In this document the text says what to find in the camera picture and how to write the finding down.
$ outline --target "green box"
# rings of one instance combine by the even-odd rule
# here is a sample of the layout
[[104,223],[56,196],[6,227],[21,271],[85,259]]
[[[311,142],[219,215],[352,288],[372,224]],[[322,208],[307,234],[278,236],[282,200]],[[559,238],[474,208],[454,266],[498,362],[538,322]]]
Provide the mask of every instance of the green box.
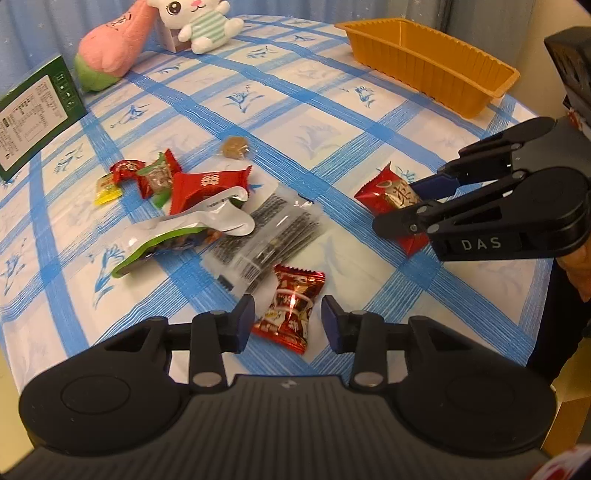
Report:
[[51,140],[86,115],[59,56],[0,100],[0,178],[10,180]]

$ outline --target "person's hand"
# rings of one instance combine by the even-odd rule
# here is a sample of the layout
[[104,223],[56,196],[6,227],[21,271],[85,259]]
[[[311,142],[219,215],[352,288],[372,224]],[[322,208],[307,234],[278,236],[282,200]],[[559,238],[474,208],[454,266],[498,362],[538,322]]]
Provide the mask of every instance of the person's hand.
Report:
[[591,300],[591,238],[578,250],[556,261],[566,271],[581,299]]

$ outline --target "table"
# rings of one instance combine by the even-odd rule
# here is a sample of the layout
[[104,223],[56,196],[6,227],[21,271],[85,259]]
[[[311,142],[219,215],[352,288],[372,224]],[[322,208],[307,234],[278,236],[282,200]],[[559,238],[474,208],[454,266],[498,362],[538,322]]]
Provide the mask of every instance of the table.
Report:
[[[524,364],[550,261],[441,264],[430,248],[407,259],[375,236],[353,195],[388,162],[414,181],[459,148],[533,114],[506,96],[467,121],[355,62],[344,32],[331,25],[256,15],[245,21],[244,32],[212,54],[144,53],[124,80],[86,97],[85,118],[0,185],[0,342],[18,388],[150,315],[189,322],[198,312],[232,308],[235,299],[194,251],[110,278],[123,229],[162,211],[134,184],[116,202],[92,203],[96,180],[114,162],[152,161],[171,148],[184,171],[208,171],[228,135],[246,135],[256,152],[247,205],[260,204],[281,181],[330,217],[327,231],[290,262],[324,271],[323,293],[389,322],[431,316]],[[270,278],[257,291],[259,312],[273,288]],[[229,377],[346,378],[352,358],[328,348],[318,306],[305,355],[251,336],[242,355],[225,354]],[[173,378],[186,381],[187,358],[175,354]],[[389,379],[399,380],[400,354],[388,358]]]

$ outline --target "pink plush toy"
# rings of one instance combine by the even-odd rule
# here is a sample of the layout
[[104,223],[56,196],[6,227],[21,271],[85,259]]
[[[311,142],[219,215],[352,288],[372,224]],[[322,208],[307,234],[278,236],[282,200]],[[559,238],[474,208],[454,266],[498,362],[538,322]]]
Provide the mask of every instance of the pink plush toy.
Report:
[[137,0],[112,22],[88,33],[78,47],[74,68],[86,91],[99,92],[118,82],[142,52],[158,9]]

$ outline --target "yellow candy wrapper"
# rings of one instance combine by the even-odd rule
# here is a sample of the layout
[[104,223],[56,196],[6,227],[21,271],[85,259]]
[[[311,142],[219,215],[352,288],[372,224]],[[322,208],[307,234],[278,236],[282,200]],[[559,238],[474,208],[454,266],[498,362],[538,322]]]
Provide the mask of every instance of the yellow candy wrapper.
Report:
[[121,188],[119,188],[113,181],[112,173],[108,173],[96,181],[96,206],[111,202],[122,195],[123,190],[121,190]]

